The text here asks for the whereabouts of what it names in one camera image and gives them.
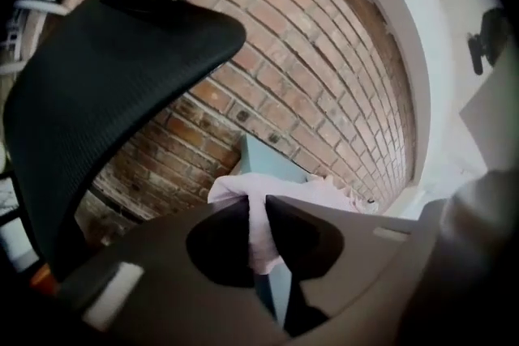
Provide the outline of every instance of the brick wall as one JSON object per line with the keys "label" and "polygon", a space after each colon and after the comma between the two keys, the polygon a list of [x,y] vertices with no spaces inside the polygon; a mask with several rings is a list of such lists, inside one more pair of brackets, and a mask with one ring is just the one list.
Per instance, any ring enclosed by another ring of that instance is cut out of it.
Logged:
{"label": "brick wall", "polygon": [[414,167],[414,115],[370,0],[190,1],[239,19],[247,43],[135,135],[96,186],[144,219],[190,208],[233,168],[249,132],[381,207],[399,195]]}

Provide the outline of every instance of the pink cloth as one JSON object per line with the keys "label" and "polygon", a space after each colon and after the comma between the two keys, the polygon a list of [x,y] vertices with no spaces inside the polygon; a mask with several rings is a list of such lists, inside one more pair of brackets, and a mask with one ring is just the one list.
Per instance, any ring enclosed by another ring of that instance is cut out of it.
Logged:
{"label": "pink cloth", "polygon": [[243,195],[249,198],[249,261],[256,274],[268,274],[283,261],[272,239],[265,211],[265,197],[268,194],[288,196],[343,211],[357,211],[355,201],[338,190],[331,178],[295,183],[259,173],[219,177],[209,191],[209,203]]}

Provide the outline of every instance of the black mesh backrest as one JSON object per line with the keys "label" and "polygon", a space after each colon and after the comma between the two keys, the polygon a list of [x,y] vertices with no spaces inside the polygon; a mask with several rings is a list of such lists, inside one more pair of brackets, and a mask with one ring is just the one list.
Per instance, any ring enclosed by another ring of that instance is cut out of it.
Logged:
{"label": "black mesh backrest", "polygon": [[245,38],[237,20],[186,2],[136,13],[85,0],[37,50],[4,125],[38,248],[59,280],[85,260],[73,215],[92,179]]}

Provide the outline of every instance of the pink towel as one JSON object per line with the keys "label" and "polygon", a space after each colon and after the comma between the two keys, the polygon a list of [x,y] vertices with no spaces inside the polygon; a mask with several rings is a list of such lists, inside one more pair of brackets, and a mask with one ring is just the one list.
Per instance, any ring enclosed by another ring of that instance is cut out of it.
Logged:
{"label": "pink towel", "polygon": [[219,177],[209,191],[208,202],[219,202],[245,194],[249,198],[250,207],[249,261],[256,274],[268,274],[283,261],[272,239],[265,211],[265,197],[268,194],[288,196],[343,211],[357,211],[355,201],[342,190],[338,190],[331,178],[316,178],[307,183],[295,183],[259,173]]}

